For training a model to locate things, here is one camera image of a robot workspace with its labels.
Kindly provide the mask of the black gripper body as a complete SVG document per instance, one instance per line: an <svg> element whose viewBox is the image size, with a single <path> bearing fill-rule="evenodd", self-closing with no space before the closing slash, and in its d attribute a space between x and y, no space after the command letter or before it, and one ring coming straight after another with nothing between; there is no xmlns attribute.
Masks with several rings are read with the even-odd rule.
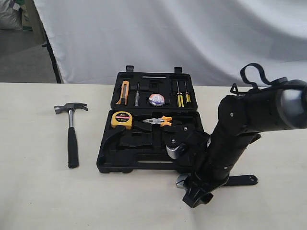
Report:
<svg viewBox="0 0 307 230"><path fill-rule="evenodd" d="M224 182L240 158L239 141L239 136L209 135L204 143L204 153L196 160L195 171L189 178L189 187L203 184L212 187Z"/></svg>

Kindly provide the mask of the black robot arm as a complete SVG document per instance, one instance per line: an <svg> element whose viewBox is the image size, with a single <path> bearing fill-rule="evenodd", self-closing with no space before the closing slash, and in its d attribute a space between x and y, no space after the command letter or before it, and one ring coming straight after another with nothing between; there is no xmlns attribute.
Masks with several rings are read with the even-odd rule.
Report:
<svg viewBox="0 0 307 230"><path fill-rule="evenodd" d="M183 201L191 208L207 204L221 186L258 183L254 175L230 176L248 145L263 132L307 127L307 84L278 79L268 88L232 92L218 106L218 122L201 144L193 171L185 179Z"/></svg>

